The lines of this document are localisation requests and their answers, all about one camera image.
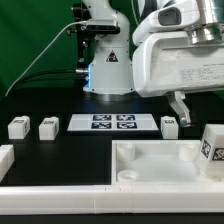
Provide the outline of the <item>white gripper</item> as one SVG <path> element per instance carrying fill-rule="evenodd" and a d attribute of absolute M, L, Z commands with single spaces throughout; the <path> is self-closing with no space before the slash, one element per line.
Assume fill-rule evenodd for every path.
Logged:
<path fill-rule="evenodd" d="M 140 24 L 132 36 L 135 89 L 143 97 L 171 92 L 169 105 L 180 125 L 190 127 L 184 92 L 224 87 L 224 1 L 138 5 Z"/>

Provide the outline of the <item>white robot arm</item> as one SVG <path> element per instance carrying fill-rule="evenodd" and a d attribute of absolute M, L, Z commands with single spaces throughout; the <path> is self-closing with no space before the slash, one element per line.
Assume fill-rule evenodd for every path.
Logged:
<path fill-rule="evenodd" d="M 82 1 L 91 15 L 84 29 L 96 35 L 86 92 L 166 95 L 187 127 L 185 95 L 224 88 L 224 0 L 137 0 L 134 31 L 109 0 Z"/>

